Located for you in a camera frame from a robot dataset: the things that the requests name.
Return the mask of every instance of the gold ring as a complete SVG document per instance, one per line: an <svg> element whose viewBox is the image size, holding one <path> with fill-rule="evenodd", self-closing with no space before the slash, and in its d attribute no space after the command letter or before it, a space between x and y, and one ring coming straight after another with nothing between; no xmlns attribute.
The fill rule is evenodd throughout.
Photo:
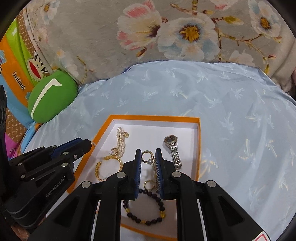
<svg viewBox="0 0 296 241"><path fill-rule="evenodd" d="M145 160L143 159L143 155L144 155L145 153L149 153L149 154L151 155L151 158L148 159L147 161L145 161ZM151 151L146 150L146 151L143 151L143 152L142 152L142 162L144 162L144 163L148 163L148 164L151 165L151 164L153 164L154 160L155 160L155 158L154 158L154 155L153 155L153 153L152 153Z"/></svg>
<svg viewBox="0 0 296 241"><path fill-rule="evenodd" d="M106 156L106 157L104 157L103 159L104 159L105 161L110 160L110 159L114 159L114 160L119 161L119 172L122 170L123 163L122 163L122 161L121 161L120 158L117 158L117 157L114 157L114 156ZM100 169L101 165L102 165L102 162L101 162L101 161L99 161L99 162L96 164L95 175L96 175L96 178L97 178L99 181L103 182L103 181L105 181L105 180L107 179L107 177L104 178L104 179L101 179L101 178L100 178L100 176L99 176L99 169Z"/></svg>
<svg viewBox="0 0 296 241"><path fill-rule="evenodd" d="M153 185L152 188L146 188L146 184L147 184L147 183L155 183L155 181L153 181L153 180L147 180L147 181L145 181L145 182L144 182L144 188L145 188L146 190L150 191L150 190L153 190L153 189L155 188L155 185Z"/></svg>

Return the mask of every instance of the orange stripe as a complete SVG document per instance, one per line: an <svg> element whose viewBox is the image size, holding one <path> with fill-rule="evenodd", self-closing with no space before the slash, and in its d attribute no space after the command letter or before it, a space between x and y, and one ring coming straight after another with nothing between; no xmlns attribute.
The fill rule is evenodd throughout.
<svg viewBox="0 0 296 241"><path fill-rule="evenodd" d="M6 36L0 42L0 49L4 50L4 55L7 60L6 63L1 65L2 67L2 75L7 82L8 86L17 97L17 99L24 105L28 106L28 101L26 100L27 92L32 92L33 85L28 80L27 76L25 75L24 71L22 70L21 66L19 65L17 59L15 58ZM13 74L16 74L16 78L18 78L19 83L14 78Z"/></svg>
<svg viewBox="0 0 296 241"><path fill-rule="evenodd" d="M167 236L161 236L161 235L157 235L157 234L153 234L153 233L148 233L148 232L145 232L145 231L136 229L134 227L128 226L128 225L123 224L123 223L121 223L121 226L124 227L124 228L126 228L126 229L129 229L131 231L134 231L134 232L137 232L137 233L146 235L146 236L150 236L152 238L165 239L165 240L169 240L169 241L177 241L176 238L167 237Z"/></svg>
<svg viewBox="0 0 296 241"><path fill-rule="evenodd" d="M101 137L105 133L106 129L110 125L110 123L113 120L132 120L132 121L167 121L167 122L185 122L185 123L197 123L198 126L198 145L197 145L197 163L196 163L196 176L195 180L198 180L199 176L199 168L200 168L200 157L201 157L201 131L200 131L200 118L197 117L179 117L179 116L155 116L155 115L110 115L105 123L102 125L98 133L96 134L95 138L93 139L93 142L95 144L98 144ZM78 178L80 177L88 159L90 158L92 152L94 151L94 146L91 147L90 152L85 154L80 161L76 171L75 171L75 181L72 183L72 185L67 189L68 193L71 193L78 181Z"/></svg>

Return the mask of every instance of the floral fabric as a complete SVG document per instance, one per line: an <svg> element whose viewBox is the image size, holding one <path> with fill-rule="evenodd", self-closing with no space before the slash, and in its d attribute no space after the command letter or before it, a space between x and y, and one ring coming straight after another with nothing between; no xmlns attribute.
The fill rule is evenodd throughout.
<svg viewBox="0 0 296 241"><path fill-rule="evenodd" d="M189 60L258 67L291 89L295 38L265 0L33 0L27 12L47 68L79 84L136 63Z"/></svg>

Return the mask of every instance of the pink flower print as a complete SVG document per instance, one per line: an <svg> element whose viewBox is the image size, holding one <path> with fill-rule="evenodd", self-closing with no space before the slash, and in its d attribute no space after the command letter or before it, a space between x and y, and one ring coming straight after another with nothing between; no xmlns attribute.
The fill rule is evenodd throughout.
<svg viewBox="0 0 296 241"><path fill-rule="evenodd" d="M123 13L117 23L117 39L123 48L134 50L155 42L162 18L152 0L132 4Z"/></svg>

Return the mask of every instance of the green stripe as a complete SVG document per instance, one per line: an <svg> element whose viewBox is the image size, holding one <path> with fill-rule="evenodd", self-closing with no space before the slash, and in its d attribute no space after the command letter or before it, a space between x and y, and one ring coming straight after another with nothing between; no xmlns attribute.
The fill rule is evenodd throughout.
<svg viewBox="0 0 296 241"><path fill-rule="evenodd" d="M17 59L18 63L20 64L22 70L24 71L25 75L27 76L28 80L30 80L31 83L35 86L38 82L35 81L31 77L31 75L28 71L28 67L27 67L27 60L29 58L32 58L32 56L31 56L30 52L28 51L19 32L17 31L15 33L15 29L18 30L18 25L17 25L16 19L12 22L12 24L10 25L10 27L8 28L8 30L5 34L8 44L9 44L11 50L13 51L13 54L14 54L15 58Z"/></svg>

